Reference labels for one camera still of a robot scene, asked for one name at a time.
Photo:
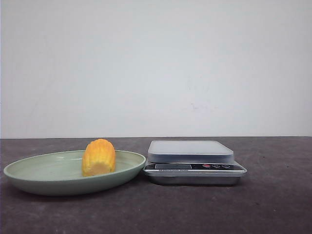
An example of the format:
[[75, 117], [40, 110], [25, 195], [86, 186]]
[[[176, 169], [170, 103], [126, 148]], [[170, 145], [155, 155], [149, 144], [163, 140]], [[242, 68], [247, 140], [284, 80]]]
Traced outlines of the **yellow corn cob piece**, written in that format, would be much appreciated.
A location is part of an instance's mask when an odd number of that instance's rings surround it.
[[84, 177], [112, 173], [116, 169], [116, 152], [106, 139], [91, 141], [82, 156], [82, 175]]

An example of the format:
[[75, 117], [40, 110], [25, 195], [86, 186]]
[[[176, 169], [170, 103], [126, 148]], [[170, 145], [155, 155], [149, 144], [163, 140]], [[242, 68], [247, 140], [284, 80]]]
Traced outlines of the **silver digital kitchen scale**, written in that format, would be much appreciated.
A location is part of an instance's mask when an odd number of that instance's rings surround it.
[[234, 152], [214, 140], [154, 140], [143, 171], [160, 185], [235, 185], [247, 173]]

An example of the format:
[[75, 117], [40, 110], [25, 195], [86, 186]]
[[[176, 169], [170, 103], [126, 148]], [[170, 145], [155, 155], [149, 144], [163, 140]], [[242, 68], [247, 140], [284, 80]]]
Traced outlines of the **light green plate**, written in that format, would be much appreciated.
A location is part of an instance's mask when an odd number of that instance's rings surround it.
[[83, 195], [108, 190], [135, 178], [146, 157], [129, 151], [116, 151], [112, 173], [82, 175], [83, 150], [55, 152], [27, 157], [7, 165], [3, 172], [16, 188], [36, 195]]

